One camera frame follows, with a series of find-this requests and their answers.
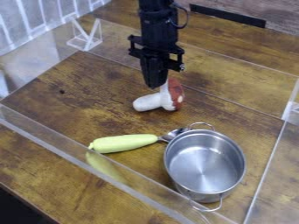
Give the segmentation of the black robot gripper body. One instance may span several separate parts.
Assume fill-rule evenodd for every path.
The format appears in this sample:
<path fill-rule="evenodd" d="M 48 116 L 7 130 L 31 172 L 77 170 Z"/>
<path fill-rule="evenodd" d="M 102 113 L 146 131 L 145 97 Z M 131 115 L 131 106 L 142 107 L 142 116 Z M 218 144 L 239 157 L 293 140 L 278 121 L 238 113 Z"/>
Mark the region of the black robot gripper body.
<path fill-rule="evenodd" d="M 177 45 L 178 10 L 141 10 L 142 35 L 130 35 L 131 47 L 129 54 L 141 59 L 145 73 L 166 73 L 169 70 L 181 72 L 185 69 L 185 50 Z"/>

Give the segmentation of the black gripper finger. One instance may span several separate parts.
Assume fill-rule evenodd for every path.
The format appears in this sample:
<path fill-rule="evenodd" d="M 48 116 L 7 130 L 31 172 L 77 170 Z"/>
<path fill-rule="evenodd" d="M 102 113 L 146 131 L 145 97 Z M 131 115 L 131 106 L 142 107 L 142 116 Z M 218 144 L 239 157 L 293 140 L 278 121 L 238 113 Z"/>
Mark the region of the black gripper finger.
<path fill-rule="evenodd" d="M 143 57 L 141 59 L 145 83 L 150 88 L 159 88 L 167 80 L 169 62 L 166 57 Z"/>

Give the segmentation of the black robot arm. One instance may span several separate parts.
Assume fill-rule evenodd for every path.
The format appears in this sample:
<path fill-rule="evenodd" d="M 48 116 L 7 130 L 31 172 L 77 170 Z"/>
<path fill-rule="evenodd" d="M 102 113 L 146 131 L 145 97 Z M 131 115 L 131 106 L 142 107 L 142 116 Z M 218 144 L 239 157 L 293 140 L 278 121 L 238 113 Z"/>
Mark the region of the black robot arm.
<path fill-rule="evenodd" d="M 130 35 L 129 54 L 141 59 L 145 83 L 150 88 L 161 87 L 169 70 L 185 69 L 185 50 L 177 45 L 179 39 L 178 9 L 174 0 L 139 0 L 142 35 Z"/>

